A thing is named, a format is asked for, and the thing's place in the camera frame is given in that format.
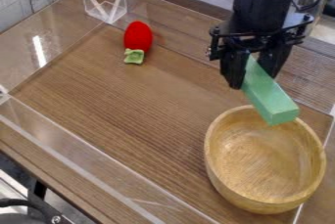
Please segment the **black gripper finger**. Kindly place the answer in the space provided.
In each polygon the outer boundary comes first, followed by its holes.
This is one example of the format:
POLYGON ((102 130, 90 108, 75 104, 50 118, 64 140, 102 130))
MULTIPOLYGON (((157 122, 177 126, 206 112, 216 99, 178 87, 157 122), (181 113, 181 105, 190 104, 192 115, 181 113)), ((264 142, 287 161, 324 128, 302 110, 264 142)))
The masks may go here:
POLYGON ((257 63, 272 78, 278 76, 278 73, 288 60, 291 51, 292 45, 286 44, 257 48, 257 63))
POLYGON ((229 87, 240 90, 251 52, 248 50, 225 51, 220 58, 220 72, 224 76, 229 87))

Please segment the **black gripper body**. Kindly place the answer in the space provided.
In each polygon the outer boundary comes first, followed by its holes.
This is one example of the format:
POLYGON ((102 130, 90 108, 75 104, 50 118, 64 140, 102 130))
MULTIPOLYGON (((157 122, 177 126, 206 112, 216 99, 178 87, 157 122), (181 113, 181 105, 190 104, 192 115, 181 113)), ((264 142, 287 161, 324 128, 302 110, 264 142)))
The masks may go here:
POLYGON ((233 15, 209 30, 212 37, 205 56, 219 60, 224 51, 232 48, 248 49, 252 53, 273 46, 275 39, 283 39, 287 45, 302 44, 307 36, 307 27, 314 22, 308 13, 290 13, 283 27, 272 31, 251 30, 233 15))

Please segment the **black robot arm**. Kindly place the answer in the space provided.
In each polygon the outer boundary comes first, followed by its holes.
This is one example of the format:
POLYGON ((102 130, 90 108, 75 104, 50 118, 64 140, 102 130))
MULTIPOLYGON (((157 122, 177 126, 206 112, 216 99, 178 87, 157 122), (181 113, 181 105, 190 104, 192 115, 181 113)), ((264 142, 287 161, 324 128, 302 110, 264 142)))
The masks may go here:
POLYGON ((208 58, 220 62, 220 72, 233 89, 243 87, 248 58, 275 77, 295 45, 303 42, 312 16, 300 7, 290 11, 294 0, 235 0, 229 20, 209 30, 208 58))

